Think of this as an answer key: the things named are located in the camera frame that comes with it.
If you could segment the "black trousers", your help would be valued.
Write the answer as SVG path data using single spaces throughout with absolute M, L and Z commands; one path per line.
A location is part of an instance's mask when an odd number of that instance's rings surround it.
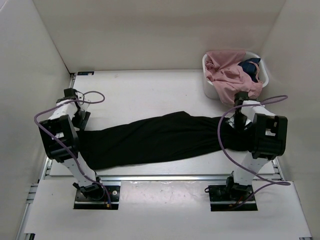
M 248 151 L 255 127 L 238 131 L 228 120 L 179 111 L 102 130 L 80 130 L 79 151 L 93 170 L 184 160 L 222 147 Z

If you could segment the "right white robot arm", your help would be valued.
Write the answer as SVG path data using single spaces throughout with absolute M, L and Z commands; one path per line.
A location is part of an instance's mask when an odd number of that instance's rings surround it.
M 240 91 L 234 97 L 237 108 L 226 122 L 240 141 L 246 143 L 247 154 L 227 178 L 224 193 L 230 200 L 246 198 L 252 192 L 252 181 L 269 161 L 284 154 L 286 149 L 288 119 L 268 111 L 249 93 Z

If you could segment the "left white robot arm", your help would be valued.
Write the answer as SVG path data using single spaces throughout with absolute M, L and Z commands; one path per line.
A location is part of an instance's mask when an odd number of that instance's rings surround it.
M 80 140 L 77 130 L 84 130 L 92 103 L 85 94 L 74 88 L 63 90 L 64 97 L 56 106 L 34 116 L 47 157 L 65 166 L 76 179 L 73 186 L 84 197 L 94 201 L 103 199 L 106 190 L 95 170 L 91 169 L 80 155 Z

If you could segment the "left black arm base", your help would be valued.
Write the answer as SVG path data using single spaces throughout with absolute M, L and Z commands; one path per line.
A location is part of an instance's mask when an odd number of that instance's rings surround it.
M 72 184 L 76 188 L 73 208 L 75 210 L 118 210 L 121 194 L 121 183 L 112 182 L 101 186 L 93 185 L 93 189 L 79 187 L 77 183 Z

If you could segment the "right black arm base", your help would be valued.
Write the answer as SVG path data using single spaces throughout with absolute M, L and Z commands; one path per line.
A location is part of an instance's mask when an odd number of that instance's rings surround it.
M 209 194 L 211 212 L 258 210 L 252 186 L 234 183 L 232 177 L 228 177 L 225 184 L 209 185 L 204 192 Z

